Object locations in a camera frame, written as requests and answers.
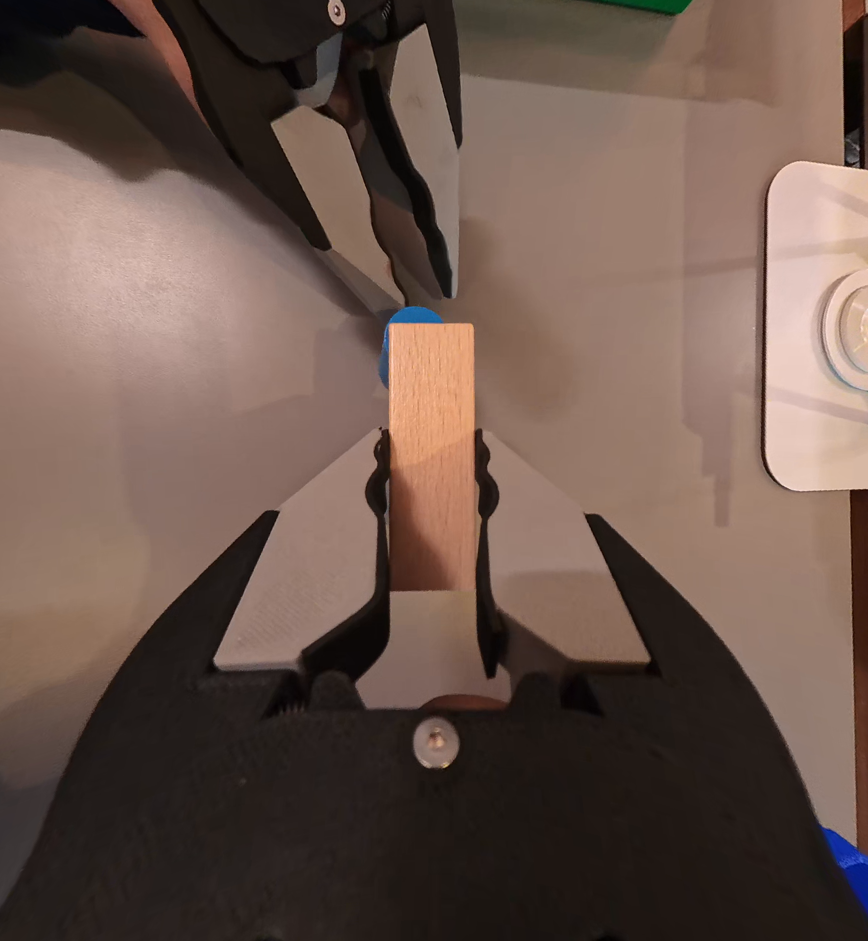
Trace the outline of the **white desk stand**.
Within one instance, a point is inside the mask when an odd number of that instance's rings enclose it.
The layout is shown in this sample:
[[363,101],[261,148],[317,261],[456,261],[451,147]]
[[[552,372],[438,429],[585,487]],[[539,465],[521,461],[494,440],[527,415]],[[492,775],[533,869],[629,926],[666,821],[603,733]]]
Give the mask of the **white desk stand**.
[[764,261],[764,465],[793,491],[868,489],[868,170],[781,169]]

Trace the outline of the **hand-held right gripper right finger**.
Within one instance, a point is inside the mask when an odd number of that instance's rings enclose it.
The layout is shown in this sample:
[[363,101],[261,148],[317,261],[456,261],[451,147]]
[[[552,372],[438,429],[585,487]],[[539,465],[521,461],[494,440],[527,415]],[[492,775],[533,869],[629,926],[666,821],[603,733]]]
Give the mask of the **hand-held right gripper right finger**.
[[487,677],[645,669],[651,654],[577,502],[475,433],[476,639]]

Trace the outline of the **person's left hand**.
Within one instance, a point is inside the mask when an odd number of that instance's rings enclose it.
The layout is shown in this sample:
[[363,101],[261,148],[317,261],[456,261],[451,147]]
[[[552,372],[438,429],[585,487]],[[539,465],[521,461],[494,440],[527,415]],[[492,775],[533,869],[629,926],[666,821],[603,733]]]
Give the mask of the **person's left hand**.
[[153,1],[111,1],[122,16],[148,41],[163,60],[169,74],[188,99],[207,130],[211,130],[196,99],[191,68],[164,17]]

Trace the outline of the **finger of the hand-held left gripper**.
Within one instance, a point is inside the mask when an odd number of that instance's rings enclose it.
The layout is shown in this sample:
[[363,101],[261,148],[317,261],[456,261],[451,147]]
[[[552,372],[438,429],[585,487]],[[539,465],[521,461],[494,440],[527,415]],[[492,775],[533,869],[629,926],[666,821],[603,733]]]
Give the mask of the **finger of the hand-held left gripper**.
[[456,296],[459,147],[428,27],[357,64],[357,162],[373,232],[404,300]]
[[320,252],[324,264],[367,310],[399,310],[404,295],[372,227],[368,190],[346,129],[307,107],[271,128],[331,243]]

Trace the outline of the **blue wooden cylinder block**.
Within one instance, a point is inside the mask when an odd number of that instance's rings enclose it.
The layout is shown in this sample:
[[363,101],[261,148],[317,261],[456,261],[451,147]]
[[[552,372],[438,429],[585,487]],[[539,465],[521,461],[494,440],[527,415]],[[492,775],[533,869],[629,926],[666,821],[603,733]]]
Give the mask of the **blue wooden cylinder block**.
[[378,368],[381,385],[385,390],[390,388],[390,327],[401,323],[444,324],[444,321],[437,312],[420,306],[404,307],[392,314],[384,328]]

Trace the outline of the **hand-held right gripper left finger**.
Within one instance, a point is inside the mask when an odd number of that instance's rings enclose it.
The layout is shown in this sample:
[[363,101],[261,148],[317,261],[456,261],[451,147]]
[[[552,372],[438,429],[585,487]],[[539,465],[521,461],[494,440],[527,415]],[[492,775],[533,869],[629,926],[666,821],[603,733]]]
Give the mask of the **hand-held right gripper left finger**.
[[390,636],[389,436],[374,429],[287,499],[214,657],[220,671],[360,678]]

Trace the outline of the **wooden arch block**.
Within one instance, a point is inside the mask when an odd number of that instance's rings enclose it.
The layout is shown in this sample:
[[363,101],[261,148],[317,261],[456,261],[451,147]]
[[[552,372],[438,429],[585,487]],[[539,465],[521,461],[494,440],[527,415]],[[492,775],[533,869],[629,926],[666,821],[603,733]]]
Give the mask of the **wooden arch block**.
[[472,592],[474,328],[395,323],[388,341],[392,588]]

